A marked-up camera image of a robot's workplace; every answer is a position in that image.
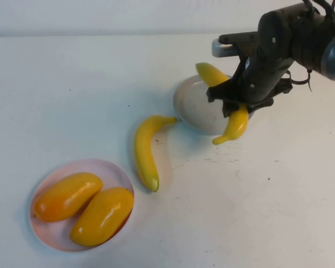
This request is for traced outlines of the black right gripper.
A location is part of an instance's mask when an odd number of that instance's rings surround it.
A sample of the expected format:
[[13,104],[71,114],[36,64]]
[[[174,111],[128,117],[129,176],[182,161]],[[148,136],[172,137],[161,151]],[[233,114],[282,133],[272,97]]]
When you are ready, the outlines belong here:
[[209,87],[208,102],[222,100],[224,118],[239,110],[239,103],[248,105],[248,113],[252,114],[255,111],[253,107],[264,106],[273,97],[291,91],[291,81],[283,76],[292,63],[291,58],[278,58],[258,47],[240,62],[231,79]]

